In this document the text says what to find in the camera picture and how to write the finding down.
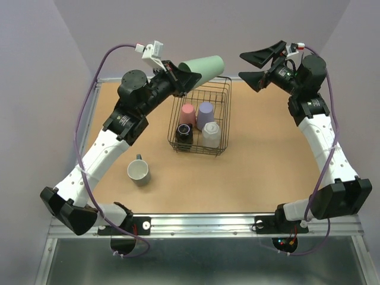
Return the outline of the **green cup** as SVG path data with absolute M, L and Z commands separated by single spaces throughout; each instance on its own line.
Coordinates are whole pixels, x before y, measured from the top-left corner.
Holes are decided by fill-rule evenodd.
M 221 75 L 225 67 L 223 59 L 218 55 L 183 62 L 190 67 L 192 72 L 202 75 L 202 78 L 197 82 L 194 89 Z

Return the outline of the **pink cup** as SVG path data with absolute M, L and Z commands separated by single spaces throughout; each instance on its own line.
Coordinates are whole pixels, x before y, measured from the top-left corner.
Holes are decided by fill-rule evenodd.
M 180 124 L 191 124 L 192 126 L 196 125 L 196 115 L 195 108 L 192 104 L 184 104 L 180 110 L 179 116 Z

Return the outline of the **lavender cup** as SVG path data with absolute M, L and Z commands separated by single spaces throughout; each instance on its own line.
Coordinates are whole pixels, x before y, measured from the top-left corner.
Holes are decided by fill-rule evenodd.
M 214 121 L 214 107 L 210 102 L 202 102 L 198 109 L 197 128 L 202 131 L 205 124 Z

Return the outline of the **black mug white inside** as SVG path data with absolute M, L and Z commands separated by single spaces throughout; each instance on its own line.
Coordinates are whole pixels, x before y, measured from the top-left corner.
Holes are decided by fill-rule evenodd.
M 178 150 L 187 151 L 192 147 L 194 141 L 192 129 L 193 125 L 191 123 L 182 123 L 178 125 L 175 132 Z

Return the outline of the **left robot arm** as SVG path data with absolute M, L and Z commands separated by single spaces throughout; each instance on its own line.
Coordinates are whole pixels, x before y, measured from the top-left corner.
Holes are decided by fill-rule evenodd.
M 169 96 L 183 97 L 195 88 L 202 75 L 176 67 L 171 61 L 148 79 L 138 69 L 128 71 L 118 87 L 119 99 L 88 152 L 76 167 L 54 187 L 45 187 L 40 197 L 51 215 L 76 235 L 83 235 L 107 217 L 120 234 L 132 228 L 132 213 L 115 202 L 103 207 L 93 200 L 92 190 L 111 165 L 148 126 L 147 116 Z

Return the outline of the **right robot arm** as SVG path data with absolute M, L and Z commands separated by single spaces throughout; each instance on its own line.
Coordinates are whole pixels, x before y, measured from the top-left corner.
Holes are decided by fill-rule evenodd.
M 255 220 L 260 233 L 306 233 L 307 222 L 351 216 L 359 212 L 372 191 L 351 167 L 338 142 L 339 128 L 333 104 L 326 104 L 319 91 L 329 80 L 326 62 L 312 51 L 304 55 L 304 43 L 284 41 L 265 49 L 244 52 L 240 58 L 259 68 L 240 72 L 239 77 L 256 92 L 274 84 L 289 94 L 288 110 L 305 136 L 320 176 L 307 199 L 280 204 L 274 214 Z

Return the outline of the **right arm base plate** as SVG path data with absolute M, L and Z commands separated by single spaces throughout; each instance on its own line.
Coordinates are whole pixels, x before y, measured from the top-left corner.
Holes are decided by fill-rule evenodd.
M 281 235 L 291 233 L 308 233 L 308 227 L 302 227 L 300 221 L 288 221 L 276 218 L 275 215 L 256 216 L 251 226 L 252 231 L 259 235 Z

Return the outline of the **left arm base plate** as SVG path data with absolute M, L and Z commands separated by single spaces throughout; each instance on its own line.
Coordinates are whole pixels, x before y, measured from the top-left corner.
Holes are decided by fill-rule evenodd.
M 117 225 L 122 230 L 137 234 L 140 236 L 148 236 L 151 231 L 151 217 L 150 216 L 139 216 L 139 215 L 107 215 L 107 219 L 109 219 L 112 223 Z M 100 236 L 115 236 L 122 235 L 122 233 L 103 220 L 100 216 L 98 220 L 95 222 L 93 227 L 97 230 L 97 234 Z

